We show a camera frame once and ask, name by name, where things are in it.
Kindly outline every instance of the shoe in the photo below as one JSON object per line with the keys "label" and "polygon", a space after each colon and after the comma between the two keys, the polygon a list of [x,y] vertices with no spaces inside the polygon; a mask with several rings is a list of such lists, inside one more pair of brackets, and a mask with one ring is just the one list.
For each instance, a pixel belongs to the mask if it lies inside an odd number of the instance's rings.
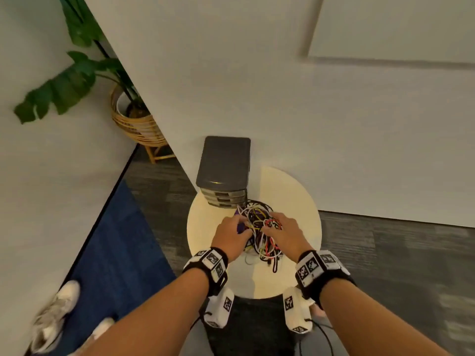
{"label": "shoe", "polygon": [[74,351],[72,354],[68,356],[79,356],[82,354],[86,349],[91,346],[91,344],[96,341],[105,331],[107,331],[110,326],[114,324],[114,320],[111,317],[107,317],[101,321],[100,324],[94,329],[91,336],[87,338],[87,340],[82,344],[80,348]]}
{"label": "shoe", "polygon": [[66,282],[48,305],[35,316],[30,345],[33,354],[45,354],[56,348],[61,339],[64,317],[76,306],[79,291],[79,282]]}

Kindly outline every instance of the plant stand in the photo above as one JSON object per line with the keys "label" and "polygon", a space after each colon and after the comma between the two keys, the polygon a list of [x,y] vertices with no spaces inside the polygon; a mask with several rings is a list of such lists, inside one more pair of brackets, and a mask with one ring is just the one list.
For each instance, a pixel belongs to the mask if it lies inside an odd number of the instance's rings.
{"label": "plant stand", "polygon": [[111,93],[112,119],[122,131],[135,142],[145,146],[151,163],[157,160],[175,157],[174,154],[157,156],[161,147],[168,145],[152,115],[139,119],[130,119],[117,112],[117,100],[123,93],[120,86],[116,86]]}

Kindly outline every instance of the wristband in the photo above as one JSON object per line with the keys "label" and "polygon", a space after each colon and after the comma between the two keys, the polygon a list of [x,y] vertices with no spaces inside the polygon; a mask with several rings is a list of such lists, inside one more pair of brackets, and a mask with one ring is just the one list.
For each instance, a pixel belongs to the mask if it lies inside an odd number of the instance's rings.
{"label": "wristband", "polygon": [[305,299],[312,298],[322,310],[320,293],[328,281],[344,279],[356,286],[350,272],[330,251],[305,251],[300,255],[295,278]]}
{"label": "wristband", "polygon": [[202,269],[208,277],[210,288],[208,290],[208,297],[217,296],[221,289],[228,281],[228,274],[226,269],[228,267],[228,256],[226,253],[217,248],[211,247],[206,250],[201,250],[188,260],[183,272],[189,269]]}

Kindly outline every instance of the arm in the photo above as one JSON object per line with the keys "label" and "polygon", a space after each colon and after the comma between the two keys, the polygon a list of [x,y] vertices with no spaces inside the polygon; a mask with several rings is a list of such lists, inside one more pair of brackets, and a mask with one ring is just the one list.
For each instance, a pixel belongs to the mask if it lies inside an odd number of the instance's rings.
{"label": "arm", "polygon": [[[237,234],[237,225],[244,220],[239,215],[225,217],[211,243],[226,253],[230,263],[241,254],[252,234],[251,230]],[[84,355],[177,355],[205,301],[208,288],[204,271],[189,269],[112,326]]]}
{"label": "arm", "polygon": [[[272,213],[283,230],[263,228],[295,263],[311,250],[297,221]],[[330,280],[320,294],[327,317],[350,355],[448,355],[441,347],[377,303],[351,282]]]}

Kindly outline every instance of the plant pot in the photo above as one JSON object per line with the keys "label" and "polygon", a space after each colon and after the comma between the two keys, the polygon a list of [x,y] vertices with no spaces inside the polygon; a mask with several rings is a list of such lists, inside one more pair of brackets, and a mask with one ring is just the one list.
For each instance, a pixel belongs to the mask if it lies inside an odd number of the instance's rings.
{"label": "plant pot", "polygon": [[111,93],[112,119],[124,133],[134,141],[145,146],[150,161],[154,164],[156,160],[175,157],[175,155],[157,156],[162,146],[168,145],[163,137],[158,125],[152,115],[139,119],[130,119],[125,116],[130,100],[124,94],[120,86],[116,86]]}

